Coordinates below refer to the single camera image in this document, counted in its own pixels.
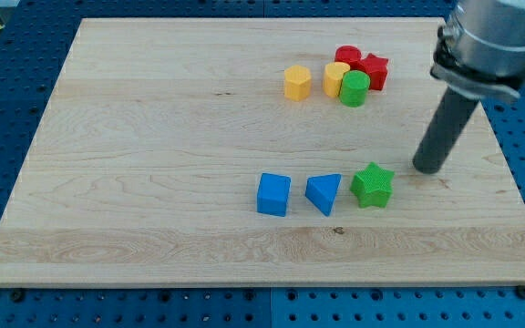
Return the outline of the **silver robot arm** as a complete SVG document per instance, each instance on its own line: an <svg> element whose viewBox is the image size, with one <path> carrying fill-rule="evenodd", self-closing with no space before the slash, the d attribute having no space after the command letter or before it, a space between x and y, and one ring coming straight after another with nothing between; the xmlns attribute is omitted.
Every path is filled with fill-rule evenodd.
<svg viewBox="0 0 525 328"><path fill-rule="evenodd" d="M437 31L430 75L462 96L513 103L525 82L525 0L459 0Z"/></svg>

